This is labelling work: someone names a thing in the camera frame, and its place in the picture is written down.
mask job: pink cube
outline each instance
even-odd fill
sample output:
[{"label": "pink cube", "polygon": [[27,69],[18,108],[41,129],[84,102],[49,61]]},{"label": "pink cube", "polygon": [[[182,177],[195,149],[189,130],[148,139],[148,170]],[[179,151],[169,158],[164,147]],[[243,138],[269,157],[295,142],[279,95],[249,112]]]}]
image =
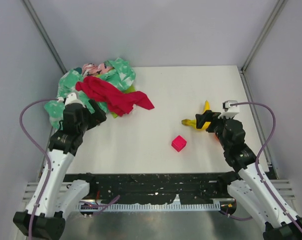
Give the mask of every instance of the pink cube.
[{"label": "pink cube", "polygon": [[173,141],[172,141],[172,147],[175,148],[176,151],[182,150],[186,146],[186,140],[182,138],[180,135],[178,135]]}]

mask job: gray floor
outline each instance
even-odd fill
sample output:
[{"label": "gray floor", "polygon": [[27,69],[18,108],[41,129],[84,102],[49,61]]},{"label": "gray floor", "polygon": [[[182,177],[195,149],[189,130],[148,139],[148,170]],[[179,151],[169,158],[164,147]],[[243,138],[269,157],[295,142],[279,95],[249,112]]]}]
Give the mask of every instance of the gray floor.
[{"label": "gray floor", "polygon": [[[245,210],[235,215],[247,217]],[[70,216],[61,240],[262,240],[254,220],[240,222],[214,211],[104,213]]]}]

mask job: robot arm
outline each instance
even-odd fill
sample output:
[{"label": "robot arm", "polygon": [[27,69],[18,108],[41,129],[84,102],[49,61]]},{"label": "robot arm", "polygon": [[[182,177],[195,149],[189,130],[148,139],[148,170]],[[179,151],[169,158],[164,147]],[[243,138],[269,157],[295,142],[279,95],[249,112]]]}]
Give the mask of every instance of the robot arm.
[{"label": "robot arm", "polygon": [[36,191],[25,211],[16,212],[13,218],[16,226],[28,236],[28,225],[36,198],[45,184],[48,171],[51,171],[36,208],[32,226],[33,237],[48,240],[60,239],[65,221],[75,206],[88,194],[97,192],[94,178],[87,173],[79,174],[79,179],[72,183],[68,191],[63,196],[58,195],[66,171],[83,142],[85,132],[106,120],[105,112],[93,100],[89,100],[89,103],[95,110],[94,113],[90,113],[77,99],[76,93],[71,93],[60,101],[64,101],[65,109],[61,128],[52,135],[49,142],[51,169],[48,169],[48,164],[45,165]]},{"label": "robot arm", "polygon": [[240,112],[240,107],[233,105],[236,103],[223,103],[224,113],[207,110],[196,115],[198,129],[211,122],[206,131],[215,133],[224,149],[226,162],[234,169],[219,176],[220,188],[241,203],[260,226],[265,240],[301,240],[302,233],[288,215],[301,228],[302,217],[285,202],[256,163],[255,154],[245,144],[242,123],[233,119]]}]

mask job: pile of clothes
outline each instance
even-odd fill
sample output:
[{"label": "pile of clothes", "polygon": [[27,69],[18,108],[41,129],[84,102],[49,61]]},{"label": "pile of clothes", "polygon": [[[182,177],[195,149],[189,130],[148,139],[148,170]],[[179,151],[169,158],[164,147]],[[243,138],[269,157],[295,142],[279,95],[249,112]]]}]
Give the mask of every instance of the pile of clothes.
[{"label": "pile of clothes", "polygon": [[[89,63],[82,68],[71,69],[61,77],[57,97],[65,98],[75,92],[91,113],[94,109],[88,101],[94,99],[103,111],[111,112],[114,118],[129,114],[134,104],[153,109],[147,95],[135,90],[134,80],[133,68],[121,58],[100,65]],[[59,121],[63,120],[64,103],[53,100],[44,108],[49,113],[52,126],[58,129]]]}]

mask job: toy banana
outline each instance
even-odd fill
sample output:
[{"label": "toy banana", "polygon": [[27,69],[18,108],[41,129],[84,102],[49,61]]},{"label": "toy banana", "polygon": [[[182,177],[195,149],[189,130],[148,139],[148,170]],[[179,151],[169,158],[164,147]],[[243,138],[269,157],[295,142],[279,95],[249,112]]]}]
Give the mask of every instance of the toy banana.
[{"label": "toy banana", "polygon": [[[205,101],[203,113],[206,110],[210,110],[210,104],[209,104],[208,101]],[[185,125],[185,126],[191,126],[191,127],[195,128],[196,130],[202,131],[202,130],[207,129],[211,123],[206,122],[201,129],[196,128],[196,119],[194,119],[194,120],[184,119],[184,120],[182,120],[182,124]]]}]

